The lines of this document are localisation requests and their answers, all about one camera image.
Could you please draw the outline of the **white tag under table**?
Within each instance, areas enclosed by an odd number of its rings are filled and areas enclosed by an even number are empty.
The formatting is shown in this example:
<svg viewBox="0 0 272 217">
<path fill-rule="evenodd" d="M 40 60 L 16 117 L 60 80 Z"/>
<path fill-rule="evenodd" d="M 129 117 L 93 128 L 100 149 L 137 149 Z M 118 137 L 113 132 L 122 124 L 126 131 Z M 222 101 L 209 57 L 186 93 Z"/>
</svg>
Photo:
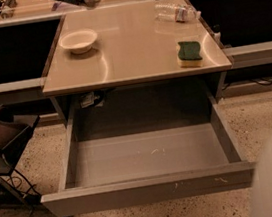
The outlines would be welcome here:
<svg viewBox="0 0 272 217">
<path fill-rule="evenodd" d="M 80 105 L 82 108 L 86 108 L 89 106 L 92 106 L 94 101 L 94 94 L 93 93 L 87 93 L 80 97 L 79 99 Z"/>
</svg>

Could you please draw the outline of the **green and yellow sponge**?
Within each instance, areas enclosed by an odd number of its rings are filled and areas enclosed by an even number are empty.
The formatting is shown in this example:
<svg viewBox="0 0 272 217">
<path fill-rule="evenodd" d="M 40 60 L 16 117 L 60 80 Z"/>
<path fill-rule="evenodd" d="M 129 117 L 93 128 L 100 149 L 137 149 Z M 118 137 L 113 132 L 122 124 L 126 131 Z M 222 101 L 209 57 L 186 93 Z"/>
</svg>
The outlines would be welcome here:
<svg viewBox="0 0 272 217">
<path fill-rule="evenodd" d="M 201 44 L 197 41 L 181 41 L 177 43 L 178 65 L 184 67 L 201 67 L 203 57 L 200 56 Z"/>
</svg>

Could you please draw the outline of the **clear plastic water bottle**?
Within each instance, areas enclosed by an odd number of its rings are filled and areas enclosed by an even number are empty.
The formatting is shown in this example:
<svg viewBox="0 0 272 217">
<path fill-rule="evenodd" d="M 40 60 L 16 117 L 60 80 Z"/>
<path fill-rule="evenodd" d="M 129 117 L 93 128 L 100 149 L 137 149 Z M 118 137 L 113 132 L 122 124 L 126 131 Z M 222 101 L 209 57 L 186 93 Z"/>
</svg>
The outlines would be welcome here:
<svg viewBox="0 0 272 217">
<path fill-rule="evenodd" d="M 175 3 L 157 3 L 155 6 L 156 19 L 169 22 L 183 22 L 198 20 L 201 17 L 201 12 L 188 4 Z"/>
</svg>

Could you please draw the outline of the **white bowl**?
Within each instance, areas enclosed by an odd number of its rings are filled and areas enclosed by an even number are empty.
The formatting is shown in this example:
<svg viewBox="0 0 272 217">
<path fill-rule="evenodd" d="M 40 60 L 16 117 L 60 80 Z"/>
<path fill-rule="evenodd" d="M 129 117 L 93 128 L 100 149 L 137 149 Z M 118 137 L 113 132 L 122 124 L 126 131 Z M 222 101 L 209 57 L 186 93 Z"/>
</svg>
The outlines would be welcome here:
<svg viewBox="0 0 272 217">
<path fill-rule="evenodd" d="M 97 32 L 92 29 L 80 29 L 62 35 L 59 46 L 73 54 L 82 54 L 91 50 L 98 38 Z"/>
</svg>

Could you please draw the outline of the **dark chair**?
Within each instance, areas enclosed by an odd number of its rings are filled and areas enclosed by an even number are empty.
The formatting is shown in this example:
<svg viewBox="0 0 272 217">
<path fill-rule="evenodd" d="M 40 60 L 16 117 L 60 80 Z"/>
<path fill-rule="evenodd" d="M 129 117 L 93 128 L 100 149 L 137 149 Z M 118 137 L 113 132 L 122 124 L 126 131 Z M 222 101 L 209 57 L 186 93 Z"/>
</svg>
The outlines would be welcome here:
<svg viewBox="0 0 272 217">
<path fill-rule="evenodd" d="M 15 115 L 0 106 L 0 206 L 40 203 L 39 192 L 15 170 L 39 121 L 38 115 Z"/>
</svg>

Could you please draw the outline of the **open grey top drawer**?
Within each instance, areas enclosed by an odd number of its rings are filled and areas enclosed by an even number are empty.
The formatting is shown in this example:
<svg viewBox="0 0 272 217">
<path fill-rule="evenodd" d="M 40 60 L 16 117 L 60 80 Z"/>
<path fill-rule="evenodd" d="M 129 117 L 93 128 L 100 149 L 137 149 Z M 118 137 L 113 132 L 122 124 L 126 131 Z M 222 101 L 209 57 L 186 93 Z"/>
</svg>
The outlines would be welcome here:
<svg viewBox="0 0 272 217">
<path fill-rule="evenodd" d="M 72 216 L 248 188 L 254 166 L 202 85 L 113 93 L 73 107 L 59 190 L 44 195 Z"/>
</svg>

